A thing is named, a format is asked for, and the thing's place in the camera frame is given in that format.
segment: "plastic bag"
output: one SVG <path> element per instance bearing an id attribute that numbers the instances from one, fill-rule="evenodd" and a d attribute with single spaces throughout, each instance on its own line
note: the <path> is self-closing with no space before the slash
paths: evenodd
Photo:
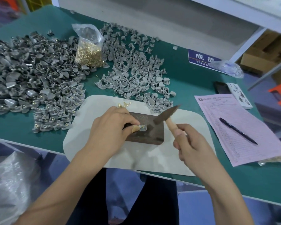
<path id="1" fill-rule="evenodd" d="M 212 61 L 209 66 L 235 78 L 244 77 L 244 72 L 240 66 L 228 60 Z"/>
<path id="2" fill-rule="evenodd" d="M 266 163 L 275 163 L 275 162 L 280 162 L 280 163 L 281 163 L 281 155 L 280 155 L 280 156 L 273 157 L 273 158 L 270 158 L 270 159 L 260 160 L 260 161 L 258 162 L 258 164 L 259 164 L 260 166 L 263 166 L 263 165 L 266 164 Z"/>
<path id="3" fill-rule="evenodd" d="M 72 24 L 72 27 L 79 36 L 75 62 L 90 67 L 102 66 L 101 50 L 105 38 L 100 31 L 91 24 Z"/>
<path id="4" fill-rule="evenodd" d="M 14 152 L 0 156 L 0 225 L 10 225 L 38 197 L 40 167 L 34 158 Z"/>

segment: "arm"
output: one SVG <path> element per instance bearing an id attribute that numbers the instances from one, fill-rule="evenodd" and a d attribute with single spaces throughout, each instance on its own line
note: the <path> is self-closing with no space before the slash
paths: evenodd
<path id="1" fill-rule="evenodd" d="M 191 125 L 179 124 L 178 128 L 173 146 L 179 150 L 180 160 L 201 179 L 210 194 L 216 224 L 254 225 L 239 189 L 206 139 Z"/>
<path id="2" fill-rule="evenodd" d="M 120 149 L 133 126 L 140 123 L 126 108 L 109 108 L 96 118 L 85 147 L 55 182 L 24 212 L 15 225 L 64 225 L 84 189 L 108 160 Z"/>

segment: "white paper sheet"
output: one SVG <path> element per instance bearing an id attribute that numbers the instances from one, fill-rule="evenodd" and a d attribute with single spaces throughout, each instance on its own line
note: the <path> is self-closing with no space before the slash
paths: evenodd
<path id="1" fill-rule="evenodd" d="M 71 161 L 75 154 L 85 146 L 90 128 L 95 118 L 101 116 L 109 107 L 127 102 L 126 99 L 104 95 L 92 95 L 86 98 L 73 120 L 73 128 L 69 129 L 63 143 L 66 157 Z M 131 101 L 128 111 L 150 114 L 144 102 Z M 172 116 L 176 123 L 191 124 L 200 132 L 214 150 L 214 145 L 206 121 L 197 113 L 178 109 Z M 161 145 L 125 142 L 121 150 L 114 155 L 105 167 L 129 170 L 172 173 L 194 176 L 185 164 L 180 161 L 178 151 L 172 145 L 174 136 L 164 123 L 165 141 Z"/>
<path id="2" fill-rule="evenodd" d="M 246 111 L 232 94 L 195 96 L 206 119 L 213 127 L 232 166 L 281 155 L 281 141 L 258 118 Z M 224 125 L 223 118 L 258 143 L 253 144 Z"/>

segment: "hammer head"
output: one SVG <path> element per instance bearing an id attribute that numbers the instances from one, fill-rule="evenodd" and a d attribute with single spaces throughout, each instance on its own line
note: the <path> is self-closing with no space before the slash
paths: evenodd
<path id="1" fill-rule="evenodd" d="M 164 112 L 162 112 L 160 115 L 158 115 L 153 122 L 158 125 L 159 123 L 161 123 L 162 121 L 167 120 L 169 117 L 172 116 L 173 113 L 175 113 L 175 111 L 180 107 L 180 105 L 177 106 L 173 106 L 170 109 L 165 110 Z"/>

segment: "white cutting mat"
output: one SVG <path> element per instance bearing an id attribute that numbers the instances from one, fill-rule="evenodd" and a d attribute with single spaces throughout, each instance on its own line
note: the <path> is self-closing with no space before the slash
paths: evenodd
<path id="1" fill-rule="evenodd" d="M 79 108 L 78 115 L 73 120 L 73 127 L 63 142 L 63 148 L 68 160 L 82 149 L 90 134 L 90 128 L 95 118 L 101 116 L 109 107 L 124 104 L 127 99 L 105 95 L 92 95 L 86 98 Z M 133 101 L 127 107 L 128 111 L 155 115 L 144 102 Z M 200 132 L 214 150 L 214 145 L 206 121 L 195 112 L 178 109 L 172 120 L 176 123 L 191 124 Z M 165 141 L 161 145 L 151 145 L 126 141 L 121 150 L 114 155 L 104 167 L 121 168 L 128 170 L 143 170 L 195 176 L 185 164 L 180 161 L 178 151 L 173 147 L 174 136 L 164 122 Z"/>

